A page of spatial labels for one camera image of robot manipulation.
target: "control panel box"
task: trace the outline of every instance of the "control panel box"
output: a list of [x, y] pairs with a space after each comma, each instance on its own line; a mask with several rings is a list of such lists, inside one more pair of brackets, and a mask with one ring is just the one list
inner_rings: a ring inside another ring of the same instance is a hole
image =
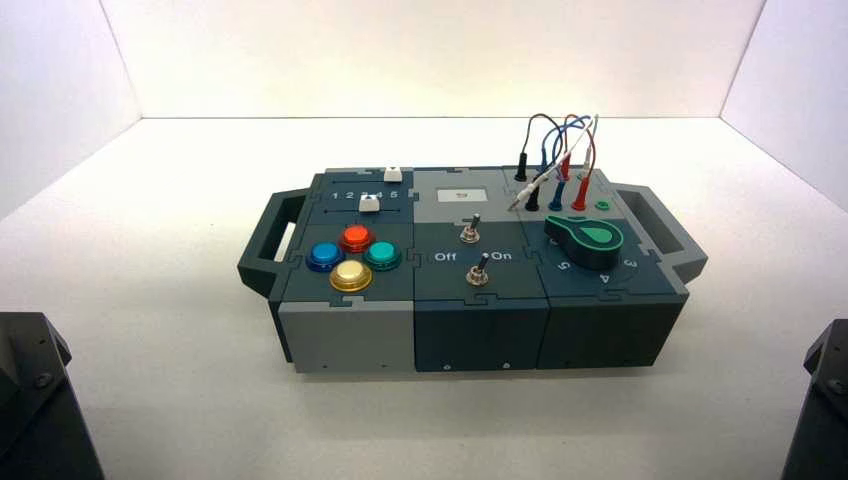
[[298, 372], [651, 365], [707, 257], [647, 187], [594, 170], [575, 202], [579, 172], [509, 209], [515, 167], [330, 169], [272, 195], [239, 274]]

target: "white wall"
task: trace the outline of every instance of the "white wall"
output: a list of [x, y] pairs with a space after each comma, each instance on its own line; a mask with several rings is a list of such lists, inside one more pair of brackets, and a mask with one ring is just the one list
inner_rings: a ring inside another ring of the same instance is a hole
[[716, 116], [762, 3], [104, 0], [145, 116]]
[[0, 218], [138, 116], [97, 0], [0, 2]]
[[768, 0], [722, 117], [848, 209], [846, 114], [848, 2]]

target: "dark gray handle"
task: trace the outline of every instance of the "dark gray handle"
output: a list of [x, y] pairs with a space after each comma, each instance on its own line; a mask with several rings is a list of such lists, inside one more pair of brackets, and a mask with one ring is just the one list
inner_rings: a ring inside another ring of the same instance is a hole
[[274, 254], [280, 246], [286, 226], [297, 223], [308, 192], [309, 189], [301, 189], [271, 195], [239, 260], [238, 271], [242, 283], [265, 298], [271, 293], [277, 275], [285, 270], [283, 265], [274, 261]]
[[683, 283], [697, 277], [707, 255], [654, 192], [639, 185], [616, 184], [614, 188]]

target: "white slider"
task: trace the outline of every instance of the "white slider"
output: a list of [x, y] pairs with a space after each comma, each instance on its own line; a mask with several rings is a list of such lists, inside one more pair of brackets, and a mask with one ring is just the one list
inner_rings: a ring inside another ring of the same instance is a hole
[[359, 211], [362, 213], [379, 212], [380, 199], [377, 195], [365, 194], [359, 197]]
[[386, 167], [383, 172], [383, 181], [386, 183], [403, 183], [403, 173], [400, 167]]

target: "metal toggle switch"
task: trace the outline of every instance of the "metal toggle switch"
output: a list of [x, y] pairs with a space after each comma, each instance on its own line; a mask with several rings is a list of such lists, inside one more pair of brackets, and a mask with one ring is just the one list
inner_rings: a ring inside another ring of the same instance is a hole
[[482, 287], [489, 283], [489, 274], [486, 273], [486, 262], [489, 261], [489, 254], [483, 253], [480, 257], [480, 262], [471, 267], [468, 273], [465, 274], [465, 280], [475, 287]]
[[477, 231], [477, 225], [480, 223], [480, 214], [475, 213], [474, 217], [471, 219], [471, 223], [466, 225], [465, 228], [462, 229], [462, 233], [459, 234], [459, 239], [463, 241], [463, 243], [477, 243], [480, 241], [480, 232]]

